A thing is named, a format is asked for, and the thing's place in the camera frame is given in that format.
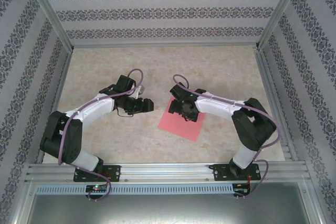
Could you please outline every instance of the metal ledge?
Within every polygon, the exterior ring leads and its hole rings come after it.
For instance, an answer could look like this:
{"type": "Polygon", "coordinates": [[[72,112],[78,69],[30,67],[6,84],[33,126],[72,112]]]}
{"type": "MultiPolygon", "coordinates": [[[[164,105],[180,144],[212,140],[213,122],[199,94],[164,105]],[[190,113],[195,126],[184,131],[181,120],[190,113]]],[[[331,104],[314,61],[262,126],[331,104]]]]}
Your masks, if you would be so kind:
{"type": "Polygon", "coordinates": [[[272,82],[272,77],[270,75],[269,69],[266,64],[266,59],[264,56],[264,53],[262,50],[254,50],[257,65],[259,68],[260,76],[263,81],[263,85],[265,87],[265,92],[267,99],[269,101],[269,105],[271,108],[272,116],[278,121],[278,123],[281,126],[283,136],[282,136],[282,143],[281,144],[286,144],[288,148],[283,148],[283,154],[285,156],[285,159],[291,159],[293,161],[297,161],[298,157],[295,152],[295,148],[292,142],[292,139],[290,137],[289,130],[287,128],[287,123],[285,120],[285,116],[283,115],[282,108],[280,105],[279,98],[277,96],[277,92],[274,86],[274,83],[272,82]]]}
{"type": "MultiPolygon", "coordinates": [[[[233,194],[232,184],[113,185],[111,195],[233,194]]],[[[92,195],[104,195],[95,192],[92,195]]],[[[39,185],[36,195],[88,195],[86,185],[39,185]]]]}
{"type": "Polygon", "coordinates": [[[222,47],[222,46],[255,46],[255,42],[140,42],[120,44],[76,44],[75,48],[111,48],[111,47],[222,47]]]}
{"type": "MultiPolygon", "coordinates": [[[[266,165],[262,162],[257,163],[260,173],[263,175],[266,165]]],[[[120,181],[113,184],[223,183],[214,181],[213,171],[208,168],[212,164],[214,163],[118,164],[121,165],[120,181]]],[[[25,178],[25,184],[85,184],[75,183],[72,180],[74,171],[75,168],[69,165],[31,164],[25,178]]],[[[310,181],[310,175],[304,161],[269,162],[266,183],[303,182],[306,180],[310,181]]],[[[246,181],[226,181],[225,183],[244,182],[246,181]]]]}

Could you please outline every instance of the metal extrusion beam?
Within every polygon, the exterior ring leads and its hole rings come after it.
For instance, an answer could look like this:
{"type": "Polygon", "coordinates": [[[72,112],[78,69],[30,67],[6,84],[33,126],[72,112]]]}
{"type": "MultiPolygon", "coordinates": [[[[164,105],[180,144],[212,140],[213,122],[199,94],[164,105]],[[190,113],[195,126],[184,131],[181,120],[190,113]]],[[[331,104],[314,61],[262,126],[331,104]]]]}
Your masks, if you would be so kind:
{"type": "MultiPolygon", "coordinates": [[[[244,183],[244,181],[214,181],[213,171],[208,168],[214,163],[172,164],[118,164],[121,165],[120,181],[113,184],[199,184],[199,183],[244,183]]],[[[261,175],[265,163],[258,163],[261,175]]],[[[25,184],[78,184],[73,181],[75,168],[57,164],[31,164],[25,184]]],[[[269,162],[265,183],[310,181],[304,161],[269,162]]]]}

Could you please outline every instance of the black mounting plate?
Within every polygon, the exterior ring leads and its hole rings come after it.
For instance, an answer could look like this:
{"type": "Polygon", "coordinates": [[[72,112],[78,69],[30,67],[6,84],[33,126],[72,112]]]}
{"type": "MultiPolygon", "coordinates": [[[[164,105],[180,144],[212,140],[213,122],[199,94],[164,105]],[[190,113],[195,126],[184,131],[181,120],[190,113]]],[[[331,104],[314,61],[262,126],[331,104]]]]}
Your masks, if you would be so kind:
{"type": "Polygon", "coordinates": [[[258,164],[250,164],[246,169],[242,170],[242,174],[239,177],[230,172],[229,164],[209,165],[209,168],[214,171],[215,181],[247,180],[248,174],[251,176],[251,180],[261,180],[258,164]]]}
{"type": "MultiPolygon", "coordinates": [[[[103,176],[107,177],[111,182],[119,182],[120,165],[103,165],[103,176]]],[[[105,182],[106,180],[90,173],[76,169],[74,174],[74,182],[105,182]]]]}

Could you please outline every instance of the pink paper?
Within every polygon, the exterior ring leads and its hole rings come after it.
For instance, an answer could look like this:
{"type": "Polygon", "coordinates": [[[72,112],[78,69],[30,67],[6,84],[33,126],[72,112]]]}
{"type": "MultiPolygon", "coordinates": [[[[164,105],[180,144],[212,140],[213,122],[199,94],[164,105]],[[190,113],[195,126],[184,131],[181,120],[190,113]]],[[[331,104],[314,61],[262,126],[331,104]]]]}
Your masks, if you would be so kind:
{"type": "Polygon", "coordinates": [[[181,115],[177,113],[171,114],[168,112],[170,104],[173,100],[174,98],[171,97],[158,127],[175,135],[196,142],[204,122],[205,113],[198,114],[197,122],[186,122],[181,115]]]}

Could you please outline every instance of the aluminum frame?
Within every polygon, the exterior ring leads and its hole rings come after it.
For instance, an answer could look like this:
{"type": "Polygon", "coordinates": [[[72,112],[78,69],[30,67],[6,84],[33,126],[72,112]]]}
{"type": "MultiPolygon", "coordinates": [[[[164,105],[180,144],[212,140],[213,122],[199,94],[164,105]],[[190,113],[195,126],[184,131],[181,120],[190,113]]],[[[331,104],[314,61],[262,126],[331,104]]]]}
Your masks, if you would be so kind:
{"type": "MultiPolygon", "coordinates": [[[[263,162],[256,163],[259,165],[260,174],[263,175],[266,164],[263,162]]],[[[112,186],[116,184],[214,185],[246,182],[245,180],[238,182],[215,181],[213,171],[208,168],[212,164],[214,163],[118,164],[121,166],[120,181],[112,183],[112,186]]],[[[72,180],[74,171],[75,168],[69,165],[29,165],[18,206],[10,223],[27,223],[39,185],[92,185],[92,183],[75,183],[72,180]]],[[[310,223],[326,223],[304,161],[269,162],[269,171],[264,183],[282,182],[298,184],[310,223]]]]}
{"type": "Polygon", "coordinates": [[[280,0],[272,13],[264,31],[262,31],[261,37],[258,41],[258,49],[264,48],[269,37],[271,36],[275,26],[278,24],[279,19],[281,18],[283,12],[285,11],[290,0],[280,0]]]}
{"type": "Polygon", "coordinates": [[[283,145],[284,143],[286,144],[286,147],[288,148],[288,152],[290,156],[286,156],[285,152],[283,154],[285,155],[285,158],[291,159],[293,161],[297,161],[299,159],[297,157],[297,154],[296,154],[296,151],[293,145],[293,141],[290,137],[289,130],[287,128],[285,116],[282,112],[280,101],[277,96],[274,83],[272,82],[272,77],[268,69],[264,53],[262,50],[259,50],[256,48],[254,49],[254,53],[255,53],[257,65],[259,68],[261,80],[263,81],[263,85],[265,88],[267,100],[271,108],[272,116],[274,116],[274,118],[279,122],[279,125],[281,126],[281,129],[283,132],[281,145],[283,145]]]}
{"type": "Polygon", "coordinates": [[[37,0],[45,12],[47,18],[49,19],[50,23],[52,24],[54,30],[56,31],[58,37],[63,43],[63,46],[67,49],[67,51],[71,51],[73,49],[73,45],[70,41],[70,38],[65,31],[61,21],[59,20],[53,6],[51,5],[49,0],[37,0]]]}

